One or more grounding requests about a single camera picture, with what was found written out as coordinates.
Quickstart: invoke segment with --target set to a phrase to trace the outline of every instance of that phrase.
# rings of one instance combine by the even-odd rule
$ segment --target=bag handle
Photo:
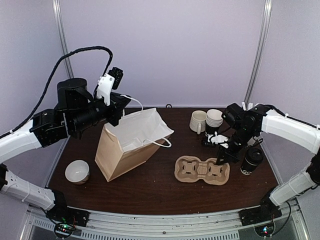
[[[132,100],[132,101],[137,102],[137,103],[140,105],[140,107],[141,107],[140,113],[144,110],[144,106],[142,105],[142,103],[141,103],[139,100],[137,100],[137,99],[135,99],[135,98],[133,98],[133,97],[131,97],[131,96],[127,96],[127,95],[125,95],[125,94],[121,94],[120,96],[121,96],[121,97],[125,97],[125,98],[127,98],[127,99],[130,99],[130,100]]]
[[[162,144],[157,143],[156,141],[152,141],[152,140],[150,140],[150,139],[146,139],[146,140],[144,140],[142,145],[144,145],[144,144],[145,144],[145,141],[149,141],[149,142],[151,142],[151,143],[153,143],[153,144],[155,144],[155,145],[158,145],[158,146],[160,146],[160,147],[164,147],[164,148],[171,148],[172,143],[171,143],[168,139],[166,139],[165,137],[160,138],[160,139],[165,140],[165,141],[168,143],[168,145],[162,145]]]

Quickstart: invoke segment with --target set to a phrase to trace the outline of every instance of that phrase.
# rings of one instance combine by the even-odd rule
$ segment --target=table
[[[266,192],[277,185],[266,158],[249,176],[241,173],[241,162],[231,163],[229,180],[222,186],[202,180],[195,183],[176,180],[175,162],[179,157],[197,156],[205,161],[217,156],[218,147],[202,146],[203,135],[189,129],[191,114],[198,109],[158,108],[162,119],[175,130],[170,137],[172,147],[160,148],[146,163],[111,182],[106,181],[95,163],[103,124],[87,129],[81,140],[68,141],[49,188],[62,191],[71,207],[121,214],[212,213],[258,205]],[[68,164],[78,159],[85,160],[90,167],[90,179],[84,185],[74,185],[65,178]]]

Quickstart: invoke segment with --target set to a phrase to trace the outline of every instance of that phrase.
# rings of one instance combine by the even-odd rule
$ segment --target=cup
[[[200,134],[206,130],[206,117],[205,111],[196,110],[191,115],[189,127],[192,131]]]
[[[83,160],[75,160],[66,167],[64,175],[75,185],[85,184],[90,176],[89,165]]]
[[[214,135],[223,123],[222,111],[210,109],[206,112],[205,118],[205,135]]]
[[[241,165],[241,172],[244,175],[250,175],[264,160],[264,155],[259,148],[249,148],[244,156],[244,160]]]

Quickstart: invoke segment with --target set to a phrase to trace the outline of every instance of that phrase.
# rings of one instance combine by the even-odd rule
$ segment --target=vertical metal post
[[[58,28],[60,43],[61,43],[61,47],[62,47],[62,54],[65,55],[68,53],[68,48],[67,48],[67,41],[66,41],[64,25],[63,25],[63,21],[62,21],[60,0],[52,0],[52,3],[53,3],[54,18],[55,18],[56,26]],[[64,60],[64,65],[65,65],[65,69],[66,69],[66,73],[67,73],[68,77],[70,79],[73,78],[74,73],[72,71],[71,62],[70,62],[69,58],[66,58]]]
[[[260,64],[261,64],[261,60],[262,60],[262,55],[263,55],[263,51],[265,48],[265,44],[266,44],[266,40],[267,40],[267,36],[268,36],[268,31],[269,31],[271,10],[272,10],[272,0],[265,0],[264,12],[263,12],[261,30],[260,30],[260,37],[259,37],[259,42],[258,42],[258,48],[256,50],[256,55],[255,55],[255,59],[254,59],[254,63],[253,63],[250,82],[249,82],[248,88],[246,90],[245,98],[244,98],[244,102],[246,105],[250,101],[250,98],[251,98],[251,95],[252,95],[256,80],[257,80],[257,76],[258,76],[258,72],[259,72],[259,68],[260,68]]]

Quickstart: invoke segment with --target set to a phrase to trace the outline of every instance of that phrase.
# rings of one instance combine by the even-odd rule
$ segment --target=paper bag
[[[173,132],[156,108],[131,113],[115,127],[104,125],[95,162],[109,182],[145,163],[159,147],[171,147]]]

